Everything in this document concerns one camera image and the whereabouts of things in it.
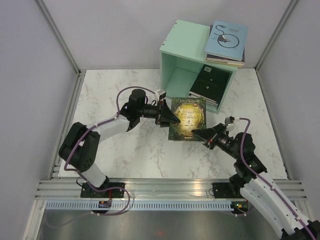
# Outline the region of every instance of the perforated metal strip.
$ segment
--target perforated metal strip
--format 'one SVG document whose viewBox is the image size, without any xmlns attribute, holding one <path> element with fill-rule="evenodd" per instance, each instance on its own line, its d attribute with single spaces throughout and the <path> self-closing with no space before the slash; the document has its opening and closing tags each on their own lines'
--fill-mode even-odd
<svg viewBox="0 0 320 240">
<path fill-rule="evenodd" d="M 113 200 L 110 210 L 121 210 L 127 203 Z M 48 200 L 48 210 L 105 210 L 98 200 Z M 129 210 L 134 211 L 232 211 L 231 201 L 133 201 Z"/>
</svg>

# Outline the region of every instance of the mint green shelf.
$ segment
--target mint green shelf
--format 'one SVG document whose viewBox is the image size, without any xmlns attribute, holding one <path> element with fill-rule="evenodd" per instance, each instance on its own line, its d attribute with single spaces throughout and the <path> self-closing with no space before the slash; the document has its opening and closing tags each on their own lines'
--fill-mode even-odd
<svg viewBox="0 0 320 240">
<path fill-rule="evenodd" d="M 206 110 L 219 113 L 237 67 L 206 62 L 205 47 L 209 26 L 177 20 L 160 48 L 161 88 L 169 98 L 189 96 L 204 64 L 229 73 L 229 79 L 218 108 L 207 105 Z"/>
</svg>

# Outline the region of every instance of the table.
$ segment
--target table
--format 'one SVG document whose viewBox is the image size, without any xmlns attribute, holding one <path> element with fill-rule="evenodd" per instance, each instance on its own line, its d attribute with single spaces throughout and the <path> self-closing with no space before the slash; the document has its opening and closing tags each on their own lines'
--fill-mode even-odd
<svg viewBox="0 0 320 240">
<path fill-rule="evenodd" d="M 151 90 L 160 88 L 159 69 L 87 70 L 73 123 L 92 124 L 113 116 L 116 96 L 128 86 Z M 119 98 L 122 106 L 131 90 Z M 152 94 L 147 93 L 149 101 Z M 248 133 L 256 146 L 255 154 L 275 179 L 286 179 L 275 134 L 254 69 L 239 69 L 233 79 L 219 114 L 207 112 L 207 127 L 223 123 L 225 117 L 251 119 Z M 247 122 L 240 121 L 230 136 L 243 132 Z M 227 179 L 234 175 L 235 160 L 222 150 L 209 150 L 202 144 L 168 141 L 168 128 L 156 126 L 154 120 L 142 118 L 133 130 L 102 142 L 96 164 L 109 178 Z M 59 176 L 65 172 L 62 160 Z"/>
</svg>

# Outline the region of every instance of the gray wall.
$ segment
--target gray wall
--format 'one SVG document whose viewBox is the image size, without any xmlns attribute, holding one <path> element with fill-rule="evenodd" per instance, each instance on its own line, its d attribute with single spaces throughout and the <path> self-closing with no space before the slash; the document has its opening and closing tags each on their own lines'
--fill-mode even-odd
<svg viewBox="0 0 320 240">
<path fill-rule="evenodd" d="M 292 175 L 320 218 L 320 1 L 300 1 L 260 75 Z"/>
<path fill-rule="evenodd" d="M 19 240 L 76 75 L 33 0 L 2 0 L 0 23 L 0 239 Z"/>
<path fill-rule="evenodd" d="M 159 48 L 177 19 L 249 26 L 254 67 L 290 0 L 44 0 L 83 69 L 159 68 Z"/>
</svg>

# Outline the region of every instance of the gray floor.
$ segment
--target gray floor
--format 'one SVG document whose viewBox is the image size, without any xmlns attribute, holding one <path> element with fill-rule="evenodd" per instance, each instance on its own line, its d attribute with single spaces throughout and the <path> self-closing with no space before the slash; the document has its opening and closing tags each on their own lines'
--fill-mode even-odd
<svg viewBox="0 0 320 240">
<path fill-rule="evenodd" d="M 84 213 L 46 210 L 58 225 Z M 277 240 L 273 229 L 256 211 L 234 217 L 213 211 L 129 211 L 119 216 L 88 215 L 64 227 L 41 225 L 38 240 Z"/>
</svg>

